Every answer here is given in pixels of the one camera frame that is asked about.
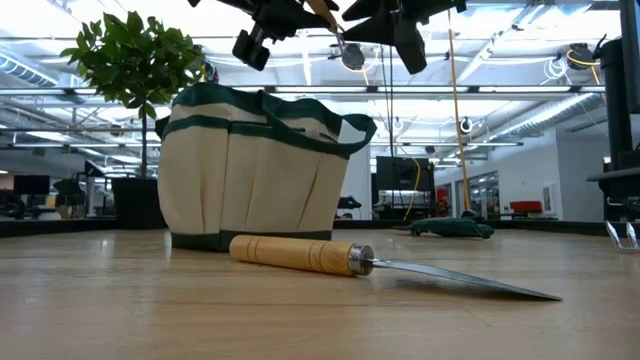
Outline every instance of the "wooden table surface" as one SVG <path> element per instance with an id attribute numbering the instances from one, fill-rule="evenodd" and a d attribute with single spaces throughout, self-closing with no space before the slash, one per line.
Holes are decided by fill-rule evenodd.
<path id="1" fill-rule="evenodd" d="M 640 255 L 609 239 L 336 231 L 381 258 L 564 298 L 376 269 L 343 278 L 172 250 L 168 234 L 0 239 L 0 358 L 640 359 Z"/>

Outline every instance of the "green object on floor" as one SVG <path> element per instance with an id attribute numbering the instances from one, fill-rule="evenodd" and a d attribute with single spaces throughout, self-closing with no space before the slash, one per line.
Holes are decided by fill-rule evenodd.
<path id="1" fill-rule="evenodd" d="M 423 219 L 411 223 L 411 234 L 430 232 L 444 237 L 481 237 L 488 239 L 494 233 L 488 225 L 478 224 L 472 219 Z"/>

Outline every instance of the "canvas tote bag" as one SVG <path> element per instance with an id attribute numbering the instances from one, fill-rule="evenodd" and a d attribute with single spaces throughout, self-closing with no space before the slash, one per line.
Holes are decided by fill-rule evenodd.
<path id="1" fill-rule="evenodd" d="M 363 140 L 338 143 L 342 122 Z M 162 133 L 160 207 L 173 247 L 228 251 L 239 234 L 331 239 L 349 156 L 376 131 L 314 99 L 283 101 L 200 83 Z"/>

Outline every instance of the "green bag handle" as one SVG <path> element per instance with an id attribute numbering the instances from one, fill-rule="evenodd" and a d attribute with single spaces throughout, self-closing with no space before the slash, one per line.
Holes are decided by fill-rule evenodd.
<path id="1" fill-rule="evenodd" d="M 267 124 L 276 130 L 278 140 L 293 146 L 335 155 L 351 155 L 365 147 L 378 129 L 371 117 L 362 114 L 350 114 L 342 116 L 342 119 L 356 130 L 364 132 L 363 140 L 350 144 L 336 144 L 312 139 L 287 126 L 276 115 L 284 100 L 270 96 L 262 90 L 257 95 L 262 106 L 262 112 L 267 119 Z"/>

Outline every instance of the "potted plant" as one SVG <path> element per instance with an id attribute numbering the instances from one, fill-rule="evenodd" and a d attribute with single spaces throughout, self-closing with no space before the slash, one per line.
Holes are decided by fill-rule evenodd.
<path id="1" fill-rule="evenodd" d="M 139 178 L 113 180 L 116 212 L 121 227 L 164 226 L 157 181 L 147 179 L 147 121 L 156 119 L 154 104 L 167 104 L 181 88 L 197 82 L 203 54 L 191 38 L 175 28 L 165 29 L 155 17 L 148 26 L 137 12 L 126 23 L 111 14 L 82 24 L 77 47 L 61 56 L 77 61 L 78 73 L 95 86 L 105 101 L 119 101 L 138 109 L 142 121 L 142 161 Z"/>

